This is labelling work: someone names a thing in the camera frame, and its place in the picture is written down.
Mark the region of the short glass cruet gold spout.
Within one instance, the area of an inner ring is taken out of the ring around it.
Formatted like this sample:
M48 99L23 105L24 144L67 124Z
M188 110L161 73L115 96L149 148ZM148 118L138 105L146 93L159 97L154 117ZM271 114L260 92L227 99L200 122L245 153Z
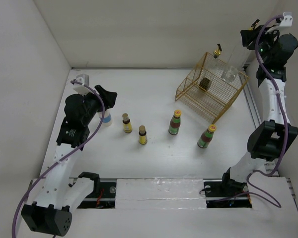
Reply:
M217 44L217 48L213 51L213 56L205 61L203 69L206 69L209 72L216 73L218 63L219 63L219 56L221 55L222 47L220 44ZM211 80L207 77L204 77L201 81L199 86L204 89L208 90L211 86Z

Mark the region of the tall glass cruet gold spout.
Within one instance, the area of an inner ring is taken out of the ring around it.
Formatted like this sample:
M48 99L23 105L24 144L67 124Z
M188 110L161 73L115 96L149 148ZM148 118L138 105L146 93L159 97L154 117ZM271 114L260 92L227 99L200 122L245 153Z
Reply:
M259 19L256 19L255 22L247 30L254 30L259 23ZM225 66L222 73L222 80L227 83L233 83L235 79L239 76L239 72L242 70L246 60L248 59L250 50L242 45L242 37L235 45L227 65Z

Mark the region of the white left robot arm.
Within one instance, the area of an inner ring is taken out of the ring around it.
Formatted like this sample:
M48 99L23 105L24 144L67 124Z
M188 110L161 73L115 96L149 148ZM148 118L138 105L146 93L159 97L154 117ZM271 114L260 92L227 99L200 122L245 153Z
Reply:
M65 100L65 117L57 137L52 165L40 176L44 180L32 204L23 205L21 216L33 232L65 236L74 210L89 196L100 193L99 174L83 172L73 185L69 179L74 165L87 142L95 135L88 128L97 113L101 121L114 107L118 94L100 85L94 88L79 83L76 93Z

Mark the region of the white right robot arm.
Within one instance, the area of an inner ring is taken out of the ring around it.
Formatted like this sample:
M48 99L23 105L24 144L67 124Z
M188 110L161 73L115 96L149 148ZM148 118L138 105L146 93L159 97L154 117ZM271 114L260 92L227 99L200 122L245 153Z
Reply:
M291 126L285 106L284 89L288 59L298 47L292 34L280 35L281 24L271 27L241 30L242 44L254 50L259 61L256 72L258 88L263 99L263 121L250 135L247 152L240 161L223 174L220 191L225 196L242 192L250 176L259 172L266 162L282 160L298 135Z

